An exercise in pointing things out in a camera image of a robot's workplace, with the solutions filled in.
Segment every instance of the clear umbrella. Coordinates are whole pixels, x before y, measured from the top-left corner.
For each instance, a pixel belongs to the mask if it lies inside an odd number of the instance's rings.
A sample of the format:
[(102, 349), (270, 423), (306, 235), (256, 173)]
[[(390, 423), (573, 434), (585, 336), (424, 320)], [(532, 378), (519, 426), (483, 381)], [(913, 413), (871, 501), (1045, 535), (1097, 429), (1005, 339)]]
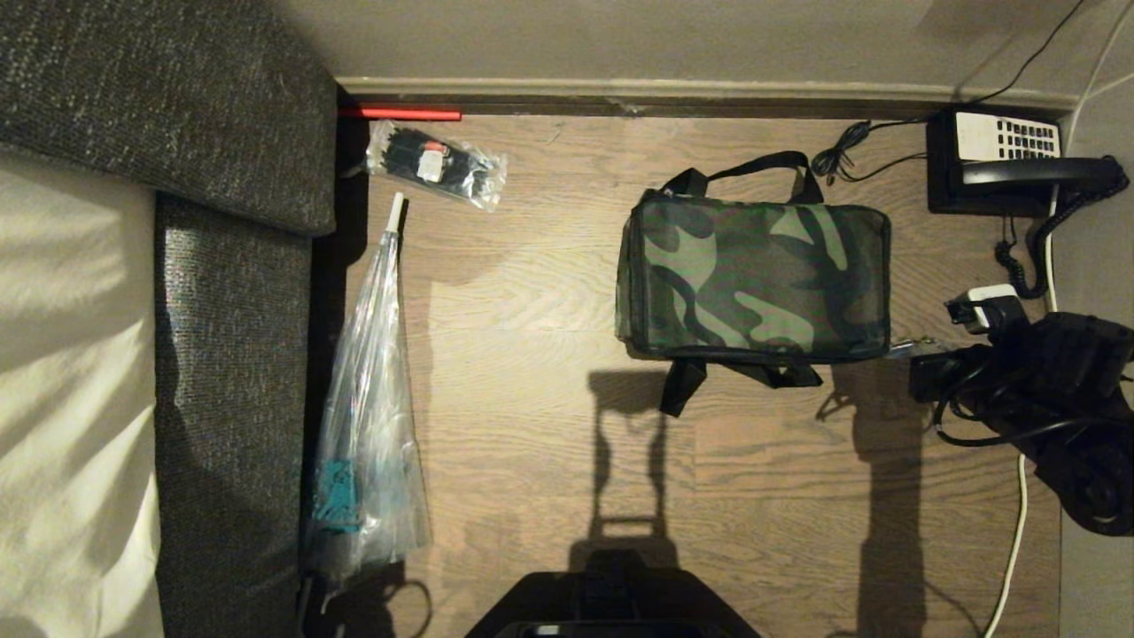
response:
[(398, 298), (404, 201), (395, 195), (347, 318), (323, 412), (305, 550), (307, 568), (327, 579), (329, 595), (430, 541)]

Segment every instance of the wall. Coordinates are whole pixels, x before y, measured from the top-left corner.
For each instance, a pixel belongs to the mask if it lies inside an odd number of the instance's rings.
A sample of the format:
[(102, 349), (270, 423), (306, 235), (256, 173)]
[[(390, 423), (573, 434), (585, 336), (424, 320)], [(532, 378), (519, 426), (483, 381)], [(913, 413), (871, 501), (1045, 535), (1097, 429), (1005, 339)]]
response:
[[(1134, 24), (1125, 20), (1085, 94), (1068, 118), (1069, 151), (1112, 154), (1134, 173)], [(1134, 189), (1075, 213), (1055, 233), (1059, 308), (1134, 326)], [(1127, 399), (1132, 389), (1126, 384)], [(1060, 635), (1134, 636), (1134, 538), (1105, 538), (1064, 517)]]
[[(272, 0), (355, 92), (948, 99), (1074, 0)], [(1088, 0), (1015, 101), (1069, 109), (1126, 0)]]

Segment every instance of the baseboard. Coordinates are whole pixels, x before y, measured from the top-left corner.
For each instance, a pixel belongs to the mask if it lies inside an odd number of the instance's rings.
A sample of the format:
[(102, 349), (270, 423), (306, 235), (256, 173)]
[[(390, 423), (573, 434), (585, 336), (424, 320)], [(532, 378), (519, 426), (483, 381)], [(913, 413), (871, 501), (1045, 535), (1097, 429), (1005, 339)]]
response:
[[(701, 117), (908, 117), (992, 87), (692, 79), (338, 77), (357, 101), (451, 107), (467, 113)], [(1077, 95), (1012, 90), (996, 99), (1026, 113), (1060, 116)]]

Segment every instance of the white cable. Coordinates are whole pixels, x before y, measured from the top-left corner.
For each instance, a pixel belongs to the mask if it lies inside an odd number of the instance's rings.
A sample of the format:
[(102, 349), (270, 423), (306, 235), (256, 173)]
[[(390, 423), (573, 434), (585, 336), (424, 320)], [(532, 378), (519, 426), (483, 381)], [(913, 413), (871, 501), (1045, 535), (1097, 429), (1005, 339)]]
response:
[[(1106, 61), (1107, 56), (1110, 54), (1110, 49), (1114, 48), (1115, 42), (1118, 40), (1118, 34), (1122, 33), (1123, 27), (1126, 24), (1126, 19), (1129, 17), (1131, 9), (1134, 9), (1134, 0), (1128, 0), (1126, 6), (1123, 7), (1122, 12), (1118, 15), (1118, 19), (1115, 20), (1115, 26), (1110, 29), (1110, 35), (1107, 37), (1107, 44), (1102, 48), (1099, 53), (1099, 59), (1094, 61), (1094, 68), (1091, 69), (1091, 78), (1086, 80), (1086, 86), (1083, 88), (1083, 93), (1080, 94), (1078, 101), (1075, 102), (1075, 109), (1070, 113), (1070, 122), (1067, 125), (1067, 135), (1063, 141), (1064, 148), (1070, 148), (1072, 141), (1075, 137), (1075, 128), (1078, 126), (1078, 116), (1083, 112), (1083, 104), (1094, 95), (1102, 93), (1107, 88), (1110, 88), (1115, 84), (1108, 84), (1099, 91), (1092, 92), (1091, 88), (1094, 87), (1094, 80), (1099, 78), (1099, 71), (1102, 70), (1102, 62)], [(1059, 187), (1056, 186), (1051, 193), (1051, 206), (1048, 210), (1048, 216), (1056, 213), (1056, 199), (1059, 197)], [(1048, 235), (1047, 239), (1043, 241), (1043, 254), (1047, 271), (1044, 272), (1048, 277), (1048, 309), (1051, 312), (1059, 311), (1059, 300), (1056, 296), (1056, 277), (1055, 277), (1055, 265), (1051, 263), (1051, 235)]]
[[(1059, 185), (1051, 188), (1051, 205), (1048, 207), (1048, 216), (1056, 213), (1056, 203), (1059, 201)], [(1051, 263), (1051, 232), (1043, 239), (1043, 274), (1048, 278), (1048, 311), (1059, 312), (1059, 299), (1056, 297), (1056, 267)]]
[(1016, 463), (1016, 473), (1019, 475), (1019, 518), (1016, 519), (1016, 537), (1012, 541), (1012, 553), (1008, 554), (1008, 569), (1004, 572), (1004, 585), (1000, 586), (1000, 599), (996, 603), (996, 611), (992, 620), (989, 621), (988, 629), (982, 633), (983, 638), (992, 638), (996, 628), (1000, 624), (1000, 616), (1004, 607), (1008, 603), (1008, 590), (1012, 589), (1012, 572), (1016, 571), (1016, 556), (1019, 554), (1019, 542), (1024, 538), (1024, 521), (1027, 520), (1027, 474), (1024, 471), (1024, 456), (1019, 456)]
[(1134, 73), (1128, 73), (1128, 74), (1119, 77), (1118, 79), (1111, 79), (1110, 82), (1108, 82), (1108, 83), (1103, 84), (1102, 86), (1099, 86), (1094, 91), (1091, 91), (1090, 93), (1088, 93), (1086, 99), (1088, 100), (1092, 100), (1094, 97), (1098, 97), (1099, 95), (1106, 93), (1107, 91), (1110, 91), (1111, 88), (1114, 88), (1116, 86), (1122, 86), (1123, 84), (1126, 84), (1127, 82), (1131, 80), (1131, 78), (1134, 78)]

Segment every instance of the black cable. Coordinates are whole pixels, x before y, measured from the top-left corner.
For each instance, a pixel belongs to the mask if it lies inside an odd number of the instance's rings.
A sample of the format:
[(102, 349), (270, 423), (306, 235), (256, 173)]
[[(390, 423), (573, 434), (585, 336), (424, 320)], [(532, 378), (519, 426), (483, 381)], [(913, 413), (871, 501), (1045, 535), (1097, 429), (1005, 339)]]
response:
[[(1129, 424), (1125, 424), (1123, 422), (1117, 422), (1114, 419), (1103, 419), (1098, 417), (1080, 417), (1075, 419), (1065, 419), (1061, 422), (1056, 422), (1052, 424), (1048, 424), (1046, 426), (1041, 426), (1039, 428), (1034, 428), (1031, 431), (1008, 436), (991, 436), (987, 439), (957, 439), (955, 436), (949, 435), (948, 433), (945, 432), (945, 427), (942, 425), (942, 418), (945, 417), (946, 407), (950, 408), (953, 412), (958, 417), (960, 417), (962, 419), (968, 422), (983, 422), (989, 417), (1002, 416), (1006, 414), (1005, 410), (988, 410), (981, 414), (966, 415), (960, 410), (960, 406), (957, 400), (957, 394), (960, 392), (960, 390), (964, 389), (970, 383), (972, 383), (973, 380), (979, 377), (981, 373), (988, 369), (991, 363), (992, 363), (991, 359), (985, 360), (983, 364), (981, 364), (975, 369), (973, 369), (964, 377), (962, 377), (957, 383), (949, 386), (949, 390), (945, 392), (941, 400), (938, 401), (937, 406), (933, 407), (933, 419), (931, 424), (933, 426), (934, 432), (937, 432), (937, 436), (939, 436), (941, 441), (950, 445), (957, 445), (960, 448), (988, 448), (991, 445), (1005, 445), (1008, 443), (1017, 443), (1019, 441), (1024, 441), (1044, 434), (1050, 434), (1052, 432), (1061, 431), (1065, 428), (1082, 427), (1085, 429), (1090, 426), (1097, 426), (1097, 425), (1129, 426)], [(1017, 381), (1019, 380), (1013, 377), (1008, 377), (1007, 380), (1001, 380), (999, 383), (996, 384), (995, 388), (997, 388), (997, 390), (996, 392), (992, 393), (987, 403), (990, 405), (995, 403), (996, 400), (1002, 397), (1004, 393), (1007, 392), (1008, 389), (1012, 388), (1012, 385), (1015, 384)]]
[(1118, 168), (1118, 176), (1115, 182), (1105, 190), (1076, 193), (1067, 199), (1063, 205), (1063, 210), (1047, 218), (1035, 233), (1026, 240), (1027, 254), (1032, 257), (1032, 263), (1035, 265), (1035, 284), (1029, 287), (1023, 264), (1016, 257), (1012, 256), (1012, 247), (1016, 245), (1015, 231), (1013, 232), (1012, 241), (1001, 238), (997, 243), (995, 250), (997, 263), (1008, 271), (1008, 281), (1012, 282), (1012, 287), (1016, 288), (1016, 294), (1021, 298), (1039, 298), (1048, 291), (1048, 235), (1066, 221), (1076, 210), (1086, 204), (1112, 197), (1129, 186), (1131, 181), (1126, 177), (1126, 171), (1123, 170), (1122, 164), (1115, 160), (1114, 155), (1103, 155), (1102, 159), (1115, 162), (1115, 165)]
[[(1076, 11), (1078, 11), (1078, 8), (1083, 5), (1084, 1), (1085, 0), (1078, 0), (1075, 7), (1073, 7), (1072, 10), (1068, 11), (1066, 16), (1064, 16), (1064, 19), (1059, 20), (1059, 24), (1057, 24), (1056, 27), (1051, 29), (1051, 33), (1048, 34), (1048, 39), (1043, 41), (1043, 44), (1039, 49), (1036, 49), (1035, 52), (1032, 53), (1026, 60), (1024, 60), (1023, 66), (1021, 66), (1019, 70), (1016, 71), (1016, 76), (1012, 78), (1012, 82), (1006, 84), (999, 91), (993, 91), (992, 93), (989, 93), (988, 95), (983, 95), (981, 97), (976, 97), (975, 100), (962, 102), (960, 105), (965, 107), (965, 105), (979, 104), (985, 100), (996, 97), (997, 95), (1015, 86), (1016, 82), (1019, 80), (1021, 76), (1024, 75), (1024, 70), (1027, 69), (1029, 65), (1031, 65), (1032, 61), (1035, 60), (1035, 58), (1040, 57), (1040, 53), (1042, 53), (1048, 48), (1048, 44), (1051, 44), (1051, 41), (1055, 39), (1056, 34), (1059, 33), (1059, 29), (1061, 29), (1064, 25), (1067, 24), (1067, 20), (1069, 20), (1072, 16), (1075, 15)], [(843, 131), (843, 135), (839, 136), (839, 139), (835, 143), (833, 146), (827, 148), (826, 151), (820, 151), (818, 154), (815, 154), (815, 156), (811, 160), (811, 170), (812, 172), (814, 172), (820, 177), (827, 177), (827, 185), (830, 186), (831, 184), (835, 182), (836, 176), (846, 181), (862, 181), (864, 179), (870, 179), (871, 177), (878, 175), (879, 172), (897, 163), (902, 163), (904, 161), (912, 159), (924, 158), (925, 156), (924, 153), (914, 153), (912, 155), (904, 156), (899, 160), (895, 160), (883, 165), (882, 168), (879, 168), (878, 170), (863, 175), (862, 177), (855, 177), (849, 172), (847, 172), (847, 169), (854, 165), (854, 161), (852, 161), (850, 158), (847, 156), (847, 151), (861, 144), (863, 139), (870, 136), (870, 133), (872, 130), (878, 130), (879, 128), (887, 128), (889, 126), (922, 124), (928, 119), (929, 119), (928, 117), (916, 117), (911, 119), (903, 119), (899, 121), (886, 121), (882, 124), (871, 124), (871, 121), (866, 119), (863, 121), (852, 124), (849, 127), (847, 127), (846, 130)]]
[(1016, 245), (1016, 240), (1017, 240), (1017, 237), (1016, 237), (1016, 215), (1006, 211), (1006, 212), (1004, 212), (1004, 214), (1000, 215), (1000, 240), (1001, 241), (1007, 241), (1008, 240), (1008, 229), (1009, 228), (1012, 229), (1012, 245), (1015, 246)]
[(1094, 417), (1081, 417), (1077, 419), (1066, 419), (1064, 422), (1056, 422), (1053, 424), (1048, 424), (1039, 428), (1022, 432), (1010, 436), (990, 436), (988, 439), (957, 439), (946, 434), (945, 429), (941, 427), (941, 412), (943, 412), (943, 407), (939, 406), (940, 411), (933, 411), (933, 428), (937, 431), (937, 436), (941, 437), (941, 441), (960, 448), (988, 448), (990, 445), (1005, 445), (1008, 443), (1017, 443), (1026, 439), (1036, 437), (1044, 434), (1050, 434), (1056, 431), (1061, 431), (1065, 428), (1089, 428), (1091, 426), (1128, 426), (1129, 424), (1124, 424), (1123, 422), (1115, 422), (1111, 419), (1099, 419)]
[(1027, 60), (1024, 61), (1024, 66), (1019, 67), (1019, 70), (1016, 71), (1016, 77), (1013, 77), (1012, 82), (1009, 82), (1008, 84), (1005, 84), (1004, 88), (1000, 88), (999, 91), (993, 91), (993, 92), (989, 93), (988, 95), (984, 95), (982, 97), (976, 97), (975, 100), (970, 100), (970, 101), (965, 102), (965, 105), (979, 104), (979, 103), (981, 103), (981, 102), (983, 102), (985, 100), (991, 100), (992, 97), (996, 97), (1000, 93), (1004, 93), (1005, 91), (1007, 91), (1007, 90), (1012, 88), (1013, 86), (1015, 86), (1016, 82), (1019, 79), (1019, 77), (1022, 75), (1024, 75), (1024, 70), (1027, 69), (1027, 65), (1032, 63), (1032, 61), (1035, 60), (1035, 58), (1039, 58), (1040, 53), (1042, 53), (1043, 50), (1048, 48), (1048, 44), (1051, 44), (1051, 41), (1055, 40), (1055, 36), (1056, 36), (1057, 33), (1059, 33), (1059, 29), (1061, 29), (1064, 27), (1064, 25), (1067, 24), (1067, 20), (1069, 20), (1070, 17), (1075, 15), (1075, 11), (1077, 11), (1078, 8), (1083, 6), (1084, 1), (1085, 0), (1078, 0), (1078, 2), (1076, 2), (1075, 6), (1072, 7), (1070, 11), (1067, 11), (1067, 15), (1064, 16), (1064, 19), (1059, 20), (1059, 24), (1057, 24), (1056, 27), (1053, 29), (1051, 29), (1051, 33), (1048, 35), (1048, 39), (1043, 41), (1043, 45), (1040, 46), (1039, 49), (1036, 49), (1035, 52), (1032, 53), (1032, 56), (1030, 58), (1027, 58)]
[(835, 177), (846, 181), (862, 181), (863, 179), (870, 179), (871, 177), (878, 175), (879, 172), (890, 168), (891, 165), (908, 161), (912, 159), (924, 159), (925, 153), (914, 153), (906, 155), (902, 159), (891, 161), (886, 165), (873, 170), (862, 177), (855, 177), (850, 175), (847, 169), (854, 165), (854, 161), (847, 155), (847, 151), (857, 146), (863, 139), (870, 136), (871, 130), (878, 130), (879, 128), (887, 128), (890, 126), (905, 126), (907, 124), (923, 124), (928, 118), (916, 117), (912, 119), (903, 119), (899, 121), (883, 121), (882, 124), (871, 124), (869, 119), (852, 124), (839, 135), (835, 145), (826, 151), (820, 151), (811, 160), (811, 171), (820, 177), (827, 177), (827, 185), (830, 186), (835, 182)]

